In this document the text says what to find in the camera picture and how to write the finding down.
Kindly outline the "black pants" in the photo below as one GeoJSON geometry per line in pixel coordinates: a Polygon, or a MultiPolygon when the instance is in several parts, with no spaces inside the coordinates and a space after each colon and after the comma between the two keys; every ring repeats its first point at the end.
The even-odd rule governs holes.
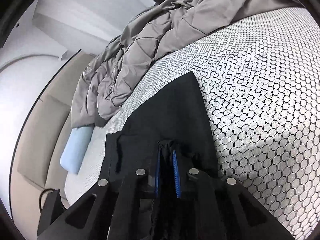
{"type": "Polygon", "coordinates": [[[219,232],[211,179],[214,142],[198,82],[188,72],[160,89],[106,137],[100,178],[111,184],[109,239],[213,239],[219,232]],[[158,146],[159,196],[155,196],[158,146]],[[173,150],[180,173],[175,192],[173,150]]]}

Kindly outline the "light blue pillow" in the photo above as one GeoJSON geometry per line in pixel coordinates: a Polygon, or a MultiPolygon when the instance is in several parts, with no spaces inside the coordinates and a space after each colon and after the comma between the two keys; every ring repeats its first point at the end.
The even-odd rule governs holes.
{"type": "Polygon", "coordinates": [[[71,174],[78,174],[90,143],[94,126],[73,128],[60,157],[61,167],[71,174]]]}

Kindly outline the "beige upholstered headboard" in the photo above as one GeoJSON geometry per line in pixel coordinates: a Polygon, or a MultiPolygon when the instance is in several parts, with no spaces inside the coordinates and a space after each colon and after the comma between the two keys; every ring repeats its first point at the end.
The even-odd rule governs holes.
{"type": "Polygon", "coordinates": [[[82,71],[93,56],[78,51],[51,78],[32,106],[15,146],[10,192],[63,190],[60,157],[71,132],[71,104],[82,71]]]}

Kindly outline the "white honeycomb mattress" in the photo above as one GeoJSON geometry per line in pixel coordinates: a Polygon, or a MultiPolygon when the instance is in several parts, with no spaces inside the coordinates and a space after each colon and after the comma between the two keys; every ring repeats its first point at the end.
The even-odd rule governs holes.
{"type": "Polygon", "coordinates": [[[319,26],[301,7],[250,16],[158,60],[121,110],[93,130],[65,195],[97,182],[106,136],[177,77],[193,72],[212,130],[219,176],[233,177],[295,237],[319,222],[319,26]]]}

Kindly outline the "grey quilted duvet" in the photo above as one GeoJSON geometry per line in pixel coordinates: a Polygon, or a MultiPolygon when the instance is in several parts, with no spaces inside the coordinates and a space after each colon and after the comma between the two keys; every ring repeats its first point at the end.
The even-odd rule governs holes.
{"type": "Polygon", "coordinates": [[[232,22],[299,6],[299,0],[154,0],[82,72],[71,107],[72,127],[109,120],[161,57],[232,22]]]}

